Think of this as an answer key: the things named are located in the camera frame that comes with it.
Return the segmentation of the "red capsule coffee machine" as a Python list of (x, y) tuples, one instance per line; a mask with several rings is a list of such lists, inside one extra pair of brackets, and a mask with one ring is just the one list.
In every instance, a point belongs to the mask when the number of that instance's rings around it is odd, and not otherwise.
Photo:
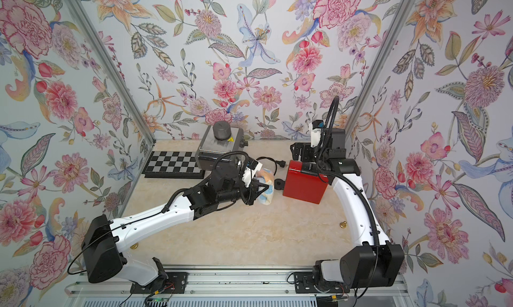
[(317, 165), (311, 162), (292, 160), (286, 178), (275, 180), (275, 189), (283, 196), (312, 204), (320, 204), (328, 187), (328, 178), (318, 173)]

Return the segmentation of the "grey steel coffee machine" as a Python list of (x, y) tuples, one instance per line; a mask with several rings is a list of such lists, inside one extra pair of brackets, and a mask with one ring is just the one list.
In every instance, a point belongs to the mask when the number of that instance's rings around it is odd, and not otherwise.
[(211, 171), (214, 162), (223, 154), (243, 150), (243, 140), (243, 130), (232, 127), (227, 121), (209, 125), (196, 151), (196, 163), (200, 169)]

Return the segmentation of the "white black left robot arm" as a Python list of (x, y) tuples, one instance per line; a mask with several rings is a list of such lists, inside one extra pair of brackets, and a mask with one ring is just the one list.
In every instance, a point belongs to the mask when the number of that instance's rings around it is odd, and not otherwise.
[(130, 257), (128, 250), (163, 230), (227, 209), (239, 200), (252, 206), (270, 188), (257, 178), (262, 167), (246, 152), (225, 153), (207, 178), (177, 190), (161, 206), (113, 220), (104, 214), (94, 218), (78, 254), (85, 263), (82, 272), (92, 284), (121, 278), (153, 290), (164, 287), (168, 275), (161, 261), (141, 262)]

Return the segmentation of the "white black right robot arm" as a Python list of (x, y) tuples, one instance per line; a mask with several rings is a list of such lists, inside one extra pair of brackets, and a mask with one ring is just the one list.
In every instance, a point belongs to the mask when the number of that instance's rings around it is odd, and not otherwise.
[(354, 290), (360, 298), (369, 288), (394, 284), (404, 253), (379, 225), (363, 190), (361, 171), (356, 161), (346, 156), (345, 130), (334, 126), (338, 107), (339, 97), (334, 97), (326, 120), (310, 124), (311, 141), (291, 145), (293, 158), (283, 195), (319, 204), (331, 186), (343, 207), (353, 248), (341, 258), (316, 261), (311, 272), (296, 273), (293, 283), (298, 293)]

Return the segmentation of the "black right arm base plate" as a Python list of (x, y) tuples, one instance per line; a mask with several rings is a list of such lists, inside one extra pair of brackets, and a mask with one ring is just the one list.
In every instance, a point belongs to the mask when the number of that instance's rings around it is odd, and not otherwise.
[(323, 280), (313, 272), (293, 272), (287, 278), (297, 294), (347, 294), (349, 288), (340, 282)]

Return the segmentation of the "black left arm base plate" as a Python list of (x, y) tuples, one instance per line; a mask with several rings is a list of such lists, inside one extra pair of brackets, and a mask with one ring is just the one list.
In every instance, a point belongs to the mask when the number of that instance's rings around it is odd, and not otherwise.
[(188, 281), (187, 272), (167, 272), (167, 279), (157, 277), (149, 285), (133, 283), (131, 294), (184, 294)]

